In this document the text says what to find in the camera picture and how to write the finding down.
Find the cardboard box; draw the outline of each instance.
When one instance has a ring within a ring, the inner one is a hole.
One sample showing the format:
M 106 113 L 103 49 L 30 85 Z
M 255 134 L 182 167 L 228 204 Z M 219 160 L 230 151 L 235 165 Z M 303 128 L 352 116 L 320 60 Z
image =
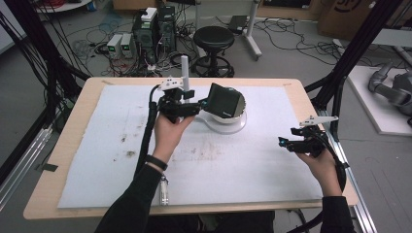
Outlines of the cardboard box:
M 371 12 L 373 0 L 328 2 L 318 21 L 320 35 L 352 40 Z
M 317 20 L 327 1 L 330 0 L 311 0 L 309 8 L 305 9 L 265 6 L 263 1 L 260 1 L 257 9 L 257 16 L 292 18 L 298 20 Z
M 113 0 L 115 10 L 139 10 L 156 7 L 156 0 Z

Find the desk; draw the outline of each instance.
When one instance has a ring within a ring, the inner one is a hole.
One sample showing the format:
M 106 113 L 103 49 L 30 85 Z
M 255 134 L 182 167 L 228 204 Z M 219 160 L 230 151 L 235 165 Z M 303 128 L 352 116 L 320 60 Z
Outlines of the desk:
M 98 103 L 100 93 L 107 84 L 126 85 L 155 85 L 163 79 L 157 78 L 92 78 L 89 79 L 70 115 L 66 126 L 51 154 L 49 163 L 58 166 L 55 172 L 45 171 L 37 183 L 33 194 L 24 210 L 27 219 L 103 216 L 107 208 L 92 209 L 58 209 L 57 204 L 70 168 L 82 137 L 85 133 L 88 121 Z M 315 115 L 303 86 L 298 80 L 287 79 L 191 79 L 190 84 L 210 85 L 218 83 L 223 86 L 283 86 L 291 100 L 292 108 L 299 120 L 306 119 L 309 115 Z M 358 197 L 348 181 L 344 195 L 349 205 L 356 205 Z M 275 210 L 321 207 L 322 201 L 312 202 L 276 202 L 276 203 L 240 203 L 224 205 L 192 205 L 192 206 L 168 206 L 167 208 L 152 207 L 151 214 L 182 214 L 182 213 L 215 213 L 236 212 L 251 210 Z

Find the human hand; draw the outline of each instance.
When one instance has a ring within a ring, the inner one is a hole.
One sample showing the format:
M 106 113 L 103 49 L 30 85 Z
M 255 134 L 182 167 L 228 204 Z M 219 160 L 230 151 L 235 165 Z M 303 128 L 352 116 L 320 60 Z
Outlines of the human hand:
M 155 147 L 153 156 L 167 163 L 172 156 L 175 147 L 179 145 L 183 132 L 194 120 L 194 116 L 189 116 L 180 121 L 177 118 L 172 123 L 165 115 L 160 114 L 154 125 Z
M 323 150 L 318 157 L 305 153 L 296 155 L 309 166 L 312 175 L 321 185 L 324 196 L 342 195 L 336 175 L 335 161 L 329 150 Z

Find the stool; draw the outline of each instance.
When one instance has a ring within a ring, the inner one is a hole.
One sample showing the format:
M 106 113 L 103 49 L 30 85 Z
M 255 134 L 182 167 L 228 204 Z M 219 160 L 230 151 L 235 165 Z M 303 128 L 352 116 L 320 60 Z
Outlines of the stool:
M 226 50 L 234 43 L 233 33 L 219 26 L 205 26 L 194 33 L 194 43 L 207 53 L 194 62 L 190 70 L 199 77 L 222 78 L 234 75 L 233 67 L 218 52 Z

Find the black sleeve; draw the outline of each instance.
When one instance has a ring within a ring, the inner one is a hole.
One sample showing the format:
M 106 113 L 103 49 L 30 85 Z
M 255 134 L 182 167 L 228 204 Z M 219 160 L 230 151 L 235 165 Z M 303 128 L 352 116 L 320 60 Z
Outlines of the black sleeve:
M 95 232 L 143 232 L 161 174 L 145 165 L 124 194 L 109 208 Z
M 324 197 L 322 202 L 324 220 L 321 233 L 355 232 L 348 203 L 344 196 Z

